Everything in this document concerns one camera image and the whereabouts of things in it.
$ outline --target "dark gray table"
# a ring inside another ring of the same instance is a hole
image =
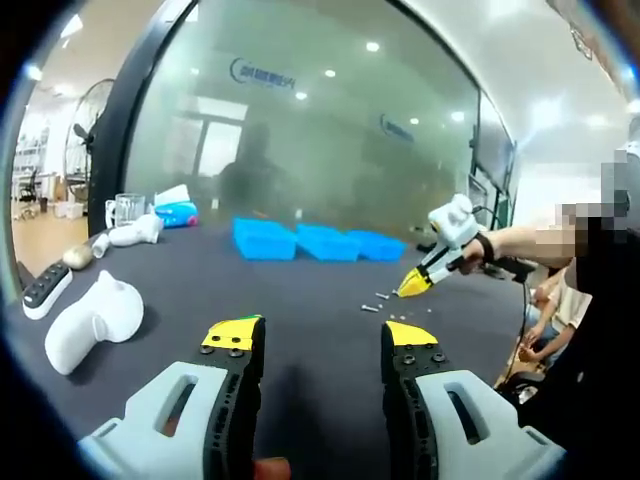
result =
[[[419,258],[408,252],[398,263],[332,264],[299,253],[294,262],[248,262],[228,231],[165,231],[157,245],[112,248],[74,273],[40,321],[13,305],[7,334],[26,373],[82,437],[122,417],[126,399],[165,367],[192,359],[212,324],[260,313],[267,337],[256,456],[288,457],[297,478],[388,479],[380,326],[389,314],[427,328],[456,367],[489,384],[522,319],[522,287],[484,275],[455,274],[420,297],[375,297],[396,288]],[[49,364],[44,338],[100,269],[139,290],[144,320],[130,341],[97,345],[64,377]],[[362,312],[363,303],[384,309]]]

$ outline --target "window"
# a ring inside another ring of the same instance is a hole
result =
[[[202,0],[146,92],[125,190],[186,183],[203,223],[406,238],[466,191],[477,106],[458,63],[384,0]]]

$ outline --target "blue tray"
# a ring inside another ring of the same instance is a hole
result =
[[[233,240],[247,260],[293,260],[296,236],[277,222],[233,219]]]
[[[298,244],[323,262],[355,262],[360,253],[358,240],[319,225],[298,225]]]
[[[406,243],[375,232],[352,230],[347,236],[358,240],[361,243],[360,253],[376,262],[396,262],[407,248]]]

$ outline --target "wooden floor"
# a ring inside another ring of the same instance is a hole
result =
[[[88,239],[87,217],[56,218],[51,209],[35,218],[12,220],[11,228],[16,260],[36,277],[67,249]]]

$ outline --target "standing fan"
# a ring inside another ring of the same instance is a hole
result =
[[[64,177],[69,192],[76,201],[89,199],[91,153],[96,135],[96,125],[107,105],[114,80],[107,78],[93,85],[80,98],[71,119],[65,141]]]

